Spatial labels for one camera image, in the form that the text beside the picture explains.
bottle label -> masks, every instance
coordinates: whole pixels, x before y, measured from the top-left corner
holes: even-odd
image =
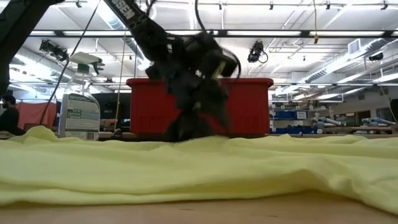
[[[66,137],[96,140],[100,126],[100,109],[89,98],[77,94],[68,96]]]

person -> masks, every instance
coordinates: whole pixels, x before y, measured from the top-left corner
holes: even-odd
[[[25,134],[25,131],[21,128],[18,128],[19,111],[15,107],[15,105],[15,97],[2,97],[2,107],[6,110],[0,115],[0,130],[8,131],[9,133],[16,136],[21,136]]]

plastic bottle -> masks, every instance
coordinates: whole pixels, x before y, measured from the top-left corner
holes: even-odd
[[[96,141],[100,136],[100,105],[85,81],[91,76],[89,71],[88,65],[78,64],[78,71],[65,87],[58,129],[61,138]]]

yellow fabric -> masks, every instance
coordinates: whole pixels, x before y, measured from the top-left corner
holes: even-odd
[[[0,145],[0,203],[146,203],[307,189],[398,214],[398,138],[57,139],[43,127]]]

red plastic container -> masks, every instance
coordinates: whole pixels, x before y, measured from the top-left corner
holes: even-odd
[[[221,82],[228,87],[226,107],[231,121],[231,134],[267,134],[268,88],[274,81],[269,78],[225,78]],[[127,84],[132,88],[130,132],[163,133],[179,113],[175,108],[174,96],[165,92],[161,81],[131,78]],[[210,123],[219,133],[224,133],[217,122],[210,119]]]

